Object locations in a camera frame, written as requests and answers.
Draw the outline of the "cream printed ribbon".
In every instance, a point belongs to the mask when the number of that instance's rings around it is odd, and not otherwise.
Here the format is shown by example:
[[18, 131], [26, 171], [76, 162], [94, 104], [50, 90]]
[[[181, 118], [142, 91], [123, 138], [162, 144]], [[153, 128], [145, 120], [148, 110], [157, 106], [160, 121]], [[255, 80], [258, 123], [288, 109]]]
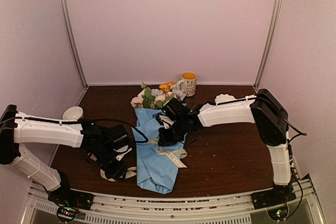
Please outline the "cream printed ribbon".
[[187, 152], [183, 145], [179, 148], [159, 147], [158, 139], [137, 145], [136, 167], [127, 169], [126, 179], [136, 176], [139, 187], [152, 187], [153, 190], [171, 190], [175, 184], [178, 170], [185, 168], [182, 159]]

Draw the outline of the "white flower stem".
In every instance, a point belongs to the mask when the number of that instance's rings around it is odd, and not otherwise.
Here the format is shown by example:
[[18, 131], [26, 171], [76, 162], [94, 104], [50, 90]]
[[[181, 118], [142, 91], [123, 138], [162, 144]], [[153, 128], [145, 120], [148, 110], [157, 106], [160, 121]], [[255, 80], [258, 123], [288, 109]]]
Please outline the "white flower stem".
[[167, 94], [159, 95], [154, 100], [154, 106], [156, 109], [160, 110], [173, 98], [174, 98], [173, 95], [167, 95]]

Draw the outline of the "orange flower stem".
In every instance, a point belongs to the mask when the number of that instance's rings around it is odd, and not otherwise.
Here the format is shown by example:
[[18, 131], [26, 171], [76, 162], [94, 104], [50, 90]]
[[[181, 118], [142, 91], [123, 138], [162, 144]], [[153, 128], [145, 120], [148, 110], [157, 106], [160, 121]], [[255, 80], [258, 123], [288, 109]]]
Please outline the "orange flower stem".
[[159, 85], [159, 90], [161, 90], [163, 93], [168, 93], [171, 91], [171, 88], [175, 85], [174, 81], [169, 81], [166, 83], [163, 83]]

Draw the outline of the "blue wrapping paper sheet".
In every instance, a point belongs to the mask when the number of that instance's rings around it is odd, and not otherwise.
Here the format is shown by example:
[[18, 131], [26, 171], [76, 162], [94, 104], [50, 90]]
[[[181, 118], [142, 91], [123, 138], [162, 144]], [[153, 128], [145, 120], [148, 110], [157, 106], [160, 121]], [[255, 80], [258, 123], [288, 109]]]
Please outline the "blue wrapping paper sheet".
[[143, 137], [133, 130], [134, 139], [137, 141], [136, 171], [137, 185], [159, 194], [171, 193], [179, 169], [187, 168], [182, 159], [187, 156], [184, 143], [173, 146], [158, 146], [159, 129], [162, 125], [155, 119], [158, 110], [135, 109], [136, 129], [140, 130], [149, 139], [141, 143]]

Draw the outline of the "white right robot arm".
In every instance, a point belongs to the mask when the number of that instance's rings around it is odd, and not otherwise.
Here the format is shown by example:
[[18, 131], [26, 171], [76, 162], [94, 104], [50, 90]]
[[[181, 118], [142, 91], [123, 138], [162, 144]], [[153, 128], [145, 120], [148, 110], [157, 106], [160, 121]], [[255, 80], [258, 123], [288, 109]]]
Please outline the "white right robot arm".
[[164, 105], [162, 112], [171, 122], [159, 129], [159, 146], [174, 145], [181, 142], [186, 133], [205, 127], [254, 124], [270, 153], [276, 187], [269, 192], [269, 199], [279, 204], [289, 196], [288, 185], [292, 174], [288, 113], [267, 89], [239, 99], [219, 94], [213, 102], [196, 104], [191, 109], [173, 98]]

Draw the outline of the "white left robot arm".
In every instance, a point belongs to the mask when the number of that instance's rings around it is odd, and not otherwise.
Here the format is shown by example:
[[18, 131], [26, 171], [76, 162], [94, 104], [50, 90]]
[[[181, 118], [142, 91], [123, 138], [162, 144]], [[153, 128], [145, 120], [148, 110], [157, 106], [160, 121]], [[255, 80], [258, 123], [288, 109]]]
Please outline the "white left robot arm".
[[127, 166], [107, 147], [108, 129], [93, 120], [57, 120], [34, 117], [17, 111], [10, 104], [1, 115], [1, 164], [12, 165], [28, 178], [40, 183], [64, 205], [71, 205], [76, 197], [67, 176], [42, 162], [25, 146], [43, 143], [83, 148], [92, 154], [106, 179], [125, 177]]

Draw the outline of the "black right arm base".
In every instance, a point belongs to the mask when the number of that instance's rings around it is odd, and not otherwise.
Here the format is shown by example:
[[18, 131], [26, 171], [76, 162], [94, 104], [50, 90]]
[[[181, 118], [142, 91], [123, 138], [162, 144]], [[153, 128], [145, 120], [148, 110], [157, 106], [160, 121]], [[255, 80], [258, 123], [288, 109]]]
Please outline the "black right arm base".
[[254, 205], [254, 209], [285, 205], [287, 202], [295, 199], [296, 194], [293, 190], [292, 182], [290, 182], [288, 185], [273, 184], [272, 189], [251, 194], [251, 200]]

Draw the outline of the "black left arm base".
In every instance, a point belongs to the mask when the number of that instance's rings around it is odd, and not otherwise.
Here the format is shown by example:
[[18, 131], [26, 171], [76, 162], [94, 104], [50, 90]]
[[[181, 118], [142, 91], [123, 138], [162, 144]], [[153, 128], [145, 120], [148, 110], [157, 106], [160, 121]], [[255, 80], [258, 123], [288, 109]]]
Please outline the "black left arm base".
[[68, 206], [75, 209], [90, 210], [94, 195], [72, 190], [66, 174], [60, 174], [60, 187], [48, 192], [48, 200], [60, 206]]

